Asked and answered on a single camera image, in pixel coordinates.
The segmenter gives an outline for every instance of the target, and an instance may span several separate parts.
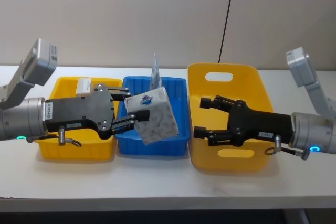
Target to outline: yellow bin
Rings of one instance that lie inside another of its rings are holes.
[[[205,77],[209,72],[230,73],[232,79],[209,81]],[[200,126],[210,130],[224,130],[227,127],[228,113],[216,109],[201,109],[201,97],[213,100],[216,95],[221,95],[232,100],[244,100],[254,110],[273,112],[259,73],[251,66],[195,63],[188,67],[188,86],[193,128]],[[247,140],[242,147],[210,147],[207,140],[192,138],[191,160],[196,168],[207,172],[252,172],[265,167],[269,156],[264,151],[273,145],[266,141]]]
[[[77,81],[82,77],[61,77],[58,78],[50,99],[76,97]],[[91,78],[92,85],[104,83],[107,86],[121,87],[122,81],[117,79]],[[118,110],[118,102],[114,101],[114,111]],[[44,158],[56,159],[110,159],[114,154],[115,140],[114,137],[108,140],[101,140],[92,129],[81,129],[66,131],[66,137],[80,141],[82,147],[76,147],[72,144],[59,146],[58,140],[38,140],[41,154]]]

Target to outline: blue bin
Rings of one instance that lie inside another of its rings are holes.
[[[142,76],[125,77],[122,85],[129,88],[132,95],[137,95],[149,90],[150,80],[150,77]],[[136,130],[117,134],[115,136],[118,139],[120,153],[135,155],[184,155],[191,132],[186,81],[181,78],[162,77],[162,84],[166,88],[176,118],[179,135],[145,145]],[[127,115],[125,104],[121,102],[119,104],[118,117],[125,115]]]

